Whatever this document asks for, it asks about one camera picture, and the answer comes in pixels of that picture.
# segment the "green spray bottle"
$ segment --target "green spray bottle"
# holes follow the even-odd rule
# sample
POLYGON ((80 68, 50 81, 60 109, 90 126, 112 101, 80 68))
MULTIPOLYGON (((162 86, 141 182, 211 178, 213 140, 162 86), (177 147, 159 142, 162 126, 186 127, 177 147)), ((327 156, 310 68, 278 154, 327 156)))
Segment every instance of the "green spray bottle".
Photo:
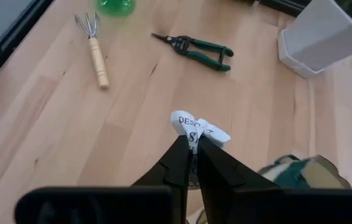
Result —
POLYGON ((98 10, 109 16, 128 16, 135 6, 136 0, 95 0, 98 10))

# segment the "wooden table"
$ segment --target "wooden table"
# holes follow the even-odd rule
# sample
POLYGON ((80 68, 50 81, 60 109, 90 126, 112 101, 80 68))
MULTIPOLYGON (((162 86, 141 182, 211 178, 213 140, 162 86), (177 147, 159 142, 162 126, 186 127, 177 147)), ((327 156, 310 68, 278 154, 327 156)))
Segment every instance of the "wooden table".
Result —
MULTIPOLYGON (((352 56, 309 81, 277 58, 293 21, 231 0, 138 0, 127 18, 101 16, 110 89, 97 88, 74 14, 93 1, 57 0, 0 70, 0 223, 17 199, 47 185, 130 185, 177 137, 173 110, 231 135, 225 150, 258 169, 321 154, 352 184, 352 56), (151 32, 231 47, 228 73, 177 55, 151 32)), ((190 193, 189 212, 201 206, 190 193)))

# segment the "paper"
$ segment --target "paper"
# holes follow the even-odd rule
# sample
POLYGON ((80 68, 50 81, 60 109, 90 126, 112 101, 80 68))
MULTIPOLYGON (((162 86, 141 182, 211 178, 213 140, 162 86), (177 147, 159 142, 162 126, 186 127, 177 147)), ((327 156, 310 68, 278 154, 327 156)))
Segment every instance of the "paper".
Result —
POLYGON ((186 111, 174 111, 170 116, 172 126, 175 128, 178 135, 186 135, 188 145, 193 153, 190 174, 188 176, 188 189, 194 190, 200 188, 200 183, 197 176, 197 161, 198 161, 198 140, 201 135, 207 137, 211 142, 219 147, 230 141, 230 136, 215 125, 210 124, 204 119, 196 120, 193 115, 186 111))

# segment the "pruning shears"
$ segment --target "pruning shears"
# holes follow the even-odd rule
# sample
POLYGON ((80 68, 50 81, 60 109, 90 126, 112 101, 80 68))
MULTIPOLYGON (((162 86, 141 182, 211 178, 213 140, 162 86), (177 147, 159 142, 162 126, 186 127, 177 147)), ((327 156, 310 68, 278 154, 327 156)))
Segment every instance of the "pruning shears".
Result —
POLYGON ((178 37, 159 35, 155 33, 152 33, 152 35, 164 41, 165 43, 170 44, 174 48, 176 53, 180 55, 184 55, 188 58, 194 59, 210 68, 213 68, 221 72, 227 72, 231 69, 229 65, 223 64, 223 58, 225 55, 229 57, 232 57, 234 55, 234 52, 228 47, 209 43, 203 40, 197 40, 186 35, 181 35, 178 37), (213 60, 212 58, 209 58, 205 54, 188 50, 188 47, 190 46, 190 44, 202 50, 219 53, 220 54, 219 60, 213 60))

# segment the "white planter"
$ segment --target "white planter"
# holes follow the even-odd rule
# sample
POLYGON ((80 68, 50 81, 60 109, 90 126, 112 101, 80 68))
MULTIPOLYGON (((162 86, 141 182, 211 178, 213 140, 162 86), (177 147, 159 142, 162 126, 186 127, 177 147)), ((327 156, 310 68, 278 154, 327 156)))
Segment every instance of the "white planter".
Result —
POLYGON ((312 0, 278 44, 281 62, 310 78, 352 54, 352 18, 334 0, 312 0))

